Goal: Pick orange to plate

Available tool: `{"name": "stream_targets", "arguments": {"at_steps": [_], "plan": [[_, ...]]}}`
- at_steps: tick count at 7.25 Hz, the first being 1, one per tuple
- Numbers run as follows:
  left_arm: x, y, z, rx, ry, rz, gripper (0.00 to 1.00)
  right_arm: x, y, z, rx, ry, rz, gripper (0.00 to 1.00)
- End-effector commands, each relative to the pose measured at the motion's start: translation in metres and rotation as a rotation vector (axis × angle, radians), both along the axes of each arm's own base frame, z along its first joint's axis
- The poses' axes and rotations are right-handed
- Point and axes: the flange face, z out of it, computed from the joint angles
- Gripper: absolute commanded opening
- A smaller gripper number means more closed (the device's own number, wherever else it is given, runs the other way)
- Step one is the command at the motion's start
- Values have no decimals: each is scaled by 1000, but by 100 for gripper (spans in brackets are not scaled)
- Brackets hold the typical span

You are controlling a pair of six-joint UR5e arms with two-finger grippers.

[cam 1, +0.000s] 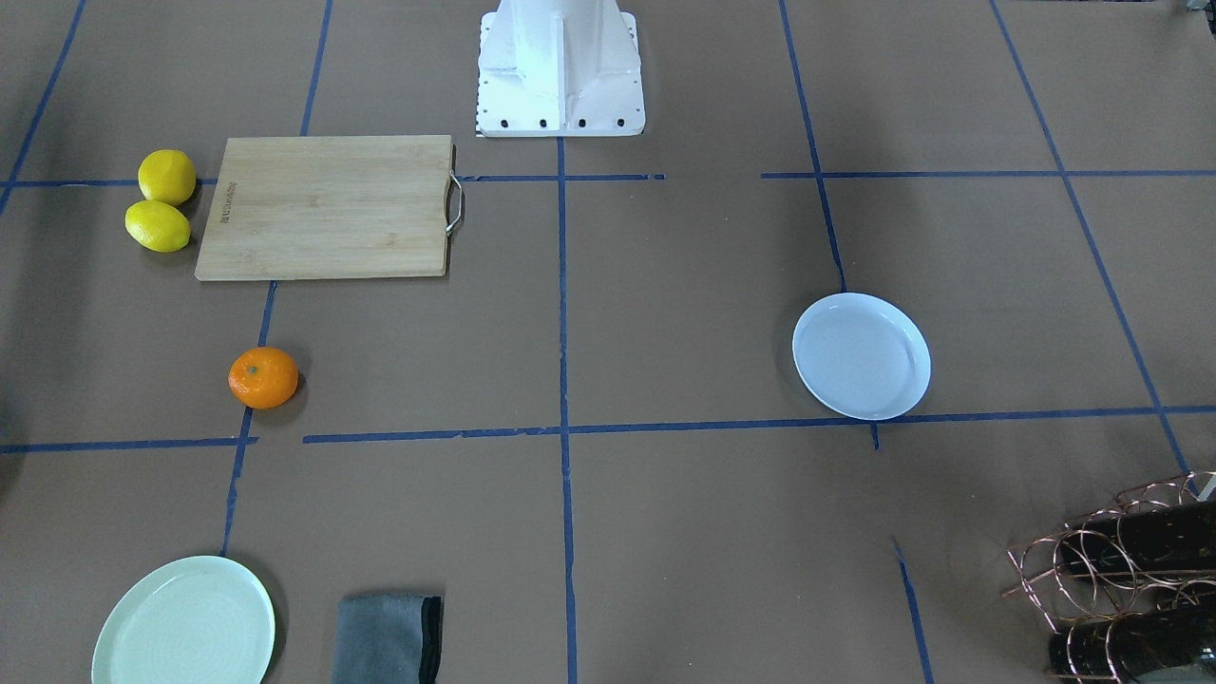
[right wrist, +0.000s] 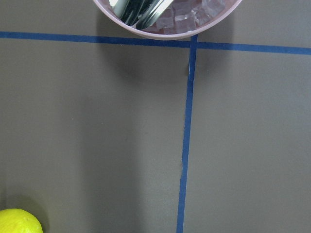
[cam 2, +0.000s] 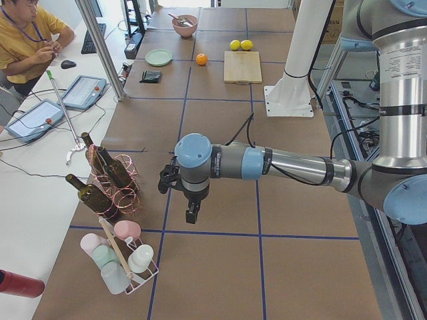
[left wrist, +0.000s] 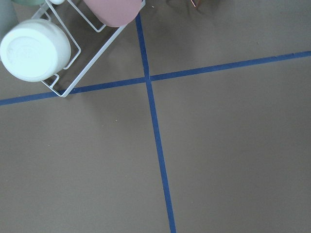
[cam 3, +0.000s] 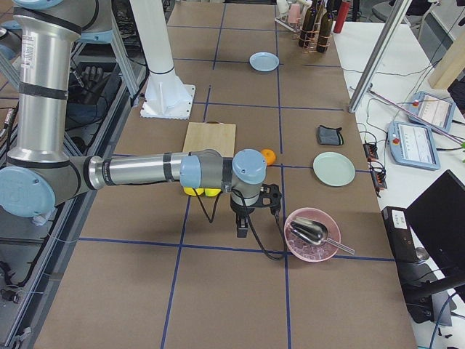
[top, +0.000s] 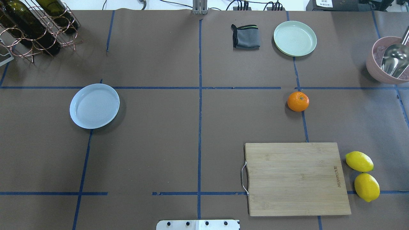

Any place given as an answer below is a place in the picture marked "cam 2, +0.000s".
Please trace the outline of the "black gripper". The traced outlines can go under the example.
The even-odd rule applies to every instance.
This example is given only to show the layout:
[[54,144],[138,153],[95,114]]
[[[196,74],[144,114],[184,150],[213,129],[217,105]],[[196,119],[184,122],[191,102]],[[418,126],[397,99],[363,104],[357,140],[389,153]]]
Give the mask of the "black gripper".
[[185,220],[187,223],[196,224],[201,202],[209,194],[209,185],[204,189],[202,189],[201,191],[192,191],[192,190],[183,188],[183,194],[185,198],[188,200],[188,205],[185,212]]

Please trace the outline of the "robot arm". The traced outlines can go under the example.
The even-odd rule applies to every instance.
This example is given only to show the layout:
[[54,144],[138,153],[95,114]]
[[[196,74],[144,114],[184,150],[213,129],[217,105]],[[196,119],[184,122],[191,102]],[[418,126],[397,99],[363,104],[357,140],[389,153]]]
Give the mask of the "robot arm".
[[426,2],[347,1],[342,40],[353,50],[380,52],[379,156],[371,163],[336,160],[186,135],[174,153],[189,223],[196,222],[210,179],[262,175],[330,186],[401,223],[426,222]]

